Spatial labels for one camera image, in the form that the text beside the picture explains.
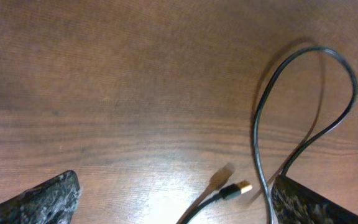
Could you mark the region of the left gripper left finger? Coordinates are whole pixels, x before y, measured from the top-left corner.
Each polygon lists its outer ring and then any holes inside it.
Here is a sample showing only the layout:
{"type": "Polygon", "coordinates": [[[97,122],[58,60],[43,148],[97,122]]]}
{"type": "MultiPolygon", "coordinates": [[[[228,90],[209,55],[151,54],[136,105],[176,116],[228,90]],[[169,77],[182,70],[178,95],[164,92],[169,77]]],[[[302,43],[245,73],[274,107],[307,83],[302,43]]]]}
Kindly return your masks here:
{"type": "Polygon", "coordinates": [[[80,196],[77,174],[67,170],[0,203],[0,223],[70,223],[80,196]]]}

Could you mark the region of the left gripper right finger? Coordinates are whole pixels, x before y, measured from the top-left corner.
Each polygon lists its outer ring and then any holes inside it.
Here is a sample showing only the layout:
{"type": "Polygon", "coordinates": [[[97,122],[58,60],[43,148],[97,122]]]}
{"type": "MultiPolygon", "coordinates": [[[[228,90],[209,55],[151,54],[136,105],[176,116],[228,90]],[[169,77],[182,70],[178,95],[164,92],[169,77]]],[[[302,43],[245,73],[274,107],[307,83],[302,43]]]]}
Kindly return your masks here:
{"type": "Polygon", "coordinates": [[[272,203],[282,224],[358,224],[355,213],[284,175],[275,179],[272,203]]]}

